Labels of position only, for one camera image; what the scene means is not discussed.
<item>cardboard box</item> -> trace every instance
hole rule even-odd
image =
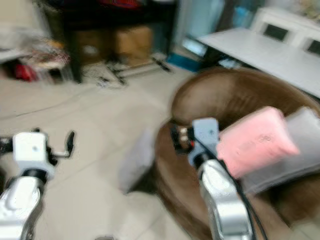
[[[112,33],[108,30],[77,31],[76,42],[81,65],[107,60],[112,50]]]
[[[150,61],[153,32],[147,26],[118,29],[115,33],[115,53],[131,67]]]

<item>pink pillow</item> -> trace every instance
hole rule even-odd
[[[235,178],[300,153],[281,111],[267,106],[237,121],[220,134],[218,158]]]

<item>white table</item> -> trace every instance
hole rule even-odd
[[[245,28],[213,33],[198,40],[320,98],[320,57]]]

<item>cushion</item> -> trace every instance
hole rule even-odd
[[[320,170],[320,120],[308,107],[287,117],[288,131],[300,154],[250,172],[241,178],[247,193],[260,193]]]
[[[220,134],[218,158],[235,178],[268,166],[299,149],[292,142],[280,110],[264,107],[228,127]]]
[[[119,169],[119,189],[128,194],[147,174],[154,163],[154,140],[151,130],[146,129],[128,151]]]

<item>black cable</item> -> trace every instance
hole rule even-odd
[[[199,139],[197,139],[196,137],[194,137],[194,139],[205,149],[205,151],[207,152],[207,154],[209,155],[210,158],[216,159],[217,162],[226,170],[228,176],[232,179],[238,194],[240,195],[242,201],[244,202],[247,211],[252,213],[252,215],[253,215],[253,217],[254,217],[257,225],[258,225],[258,228],[262,233],[263,238],[265,240],[268,240],[267,233],[266,233],[266,231],[265,231],[265,229],[264,229],[264,227],[262,225],[262,222],[261,222],[260,218],[258,217],[258,215],[257,215],[255,209],[253,208],[251,202],[249,201],[248,197],[244,193],[241,185],[237,183],[237,180],[228,171],[228,168],[227,168],[225,162],[222,161],[222,160],[218,160],[218,158],[215,155],[215,153],[211,149],[209,149],[204,143],[202,143]],[[256,240],[257,236],[256,236],[255,227],[254,227],[254,222],[253,222],[252,216],[250,214],[248,216],[249,216],[250,224],[252,225],[253,240]]]

